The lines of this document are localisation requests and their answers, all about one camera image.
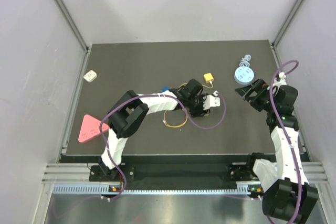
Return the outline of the blue cube power socket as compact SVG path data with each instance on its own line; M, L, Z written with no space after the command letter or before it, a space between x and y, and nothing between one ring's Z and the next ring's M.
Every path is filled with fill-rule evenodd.
M161 89L160 92L165 92L165 91L167 91L167 90L169 90L169 89L170 89L169 86L164 86L164 87Z

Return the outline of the pink triangular power strip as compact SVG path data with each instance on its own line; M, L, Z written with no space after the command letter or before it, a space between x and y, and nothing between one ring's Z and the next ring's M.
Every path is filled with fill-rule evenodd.
M83 116L80 132L78 136L78 142L85 143L101 135L100 123L101 123L100 120L94 118L91 115L85 114Z

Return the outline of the white square socket adapter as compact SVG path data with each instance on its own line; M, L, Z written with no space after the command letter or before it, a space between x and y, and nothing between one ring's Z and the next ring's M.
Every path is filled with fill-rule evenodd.
M97 73L93 70L88 71L84 76L83 79L88 82L91 83L92 81L94 81L97 78Z

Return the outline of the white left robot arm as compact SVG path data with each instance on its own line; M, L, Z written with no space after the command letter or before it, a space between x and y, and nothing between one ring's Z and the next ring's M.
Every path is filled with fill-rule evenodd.
M108 113L107 146L99 162L102 176L107 180L117 178L117 165L121 164L127 139L139 129L148 114L185 110L187 117L195 118L209 114L212 107L220 104L218 93L203 93L203 85L195 79L158 94L141 95L127 91Z

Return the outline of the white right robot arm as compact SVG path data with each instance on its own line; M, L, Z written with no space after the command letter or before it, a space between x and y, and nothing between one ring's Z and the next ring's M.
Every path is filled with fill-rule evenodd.
M252 153L245 166L246 176L261 183L264 215L289 223L306 223L317 203L318 191L309 185L300 159L299 126L293 115L298 90L284 81L270 87L263 79L257 79L235 91L257 111L267 112L276 162L262 153Z

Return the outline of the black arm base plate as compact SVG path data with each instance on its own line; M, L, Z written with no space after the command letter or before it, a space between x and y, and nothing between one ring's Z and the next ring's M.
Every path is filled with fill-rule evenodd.
M205 179L215 182L257 181L257 175L249 164L224 163L176 163L176 164L123 164L109 169L103 163L91 167L91 182L111 182L126 178L128 183L140 182L145 179L168 183L169 179L179 184Z

